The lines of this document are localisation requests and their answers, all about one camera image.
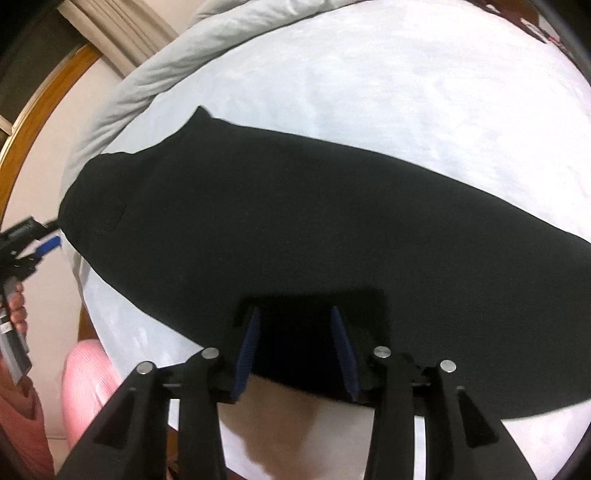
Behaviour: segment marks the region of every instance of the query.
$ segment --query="person's arm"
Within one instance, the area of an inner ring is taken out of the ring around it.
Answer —
[[[27,334],[27,311],[22,284],[8,299],[11,321]],[[28,377],[15,385],[4,360],[0,357],[0,427],[36,480],[55,477],[53,458],[45,433],[43,410],[33,382]]]

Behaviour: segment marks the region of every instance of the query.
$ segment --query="black garment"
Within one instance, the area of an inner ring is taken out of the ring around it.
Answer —
[[[274,296],[254,371],[288,385],[342,395],[335,294],[376,341],[455,361],[503,418],[591,398],[590,245],[395,158],[200,108],[154,147],[88,162],[60,225],[113,288],[203,346],[242,300]]]

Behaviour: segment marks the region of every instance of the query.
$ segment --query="bed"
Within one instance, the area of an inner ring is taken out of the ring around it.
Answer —
[[[93,156],[155,145],[200,105],[239,125],[402,158],[591,241],[591,87],[552,42],[464,0],[207,2],[97,114],[62,194]],[[123,377],[143,360],[176,364],[202,348],[137,309],[67,242],[64,250]],[[221,412],[231,470],[247,479],[363,475],[370,410],[252,383],[249,401]],[[274,398],[291,408],[275,409]],[[263,408],[276,422],[248,427],[242,419]],[[278,425],[297,419],[310,430],[291,445]],[[590,421],[591,401],[505,425],[549,480]],[[178,405],[169,422],[178,425]],[[424,425],[415,422],[415,478],[424,478]]]

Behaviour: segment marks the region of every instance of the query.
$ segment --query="white wall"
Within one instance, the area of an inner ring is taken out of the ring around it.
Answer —
[[[33,215],[45,222],[57,216],[64,163],[81,130],[121,81],[99,59],[73,86],[41,130],[8,203],[3,228]],[[80,295],[59,251],[52,252],[25,282],[29,312],[30,377],[41,397],[49,437],[63,437],[59,399],[60,378],[67,352],[76,344]]]
[[[144,0],[178,33],[185,31],[187,21],[204,0]]]

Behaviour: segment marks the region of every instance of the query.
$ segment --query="silver screw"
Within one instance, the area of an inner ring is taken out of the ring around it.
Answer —
[[[220,354],[220,350],[218,350],[217,348],[211,346],[208,348],[205,348],[204,350],[201,351],[201,356],[205,359],[205,360],[212,360],[214,358],[217,358]]]
[[[135,370],[140,375],[145,375],[149,374],[153,368],[154,364],[152,362],[141,362],[137,367],[135,367]]]
[[[441,362],[439,364],[439,366],[441,367],[441,370],[443,370],[444,372],[447,373],[452,373],[456,371],[456,364],[454,362],[452,362],[451,360],[444,360],[443,362]]]
[[[392,355],[392,350],[390,350],[387,346],[377,346],[374,348],[374,355],[378,358],[388,358]]]

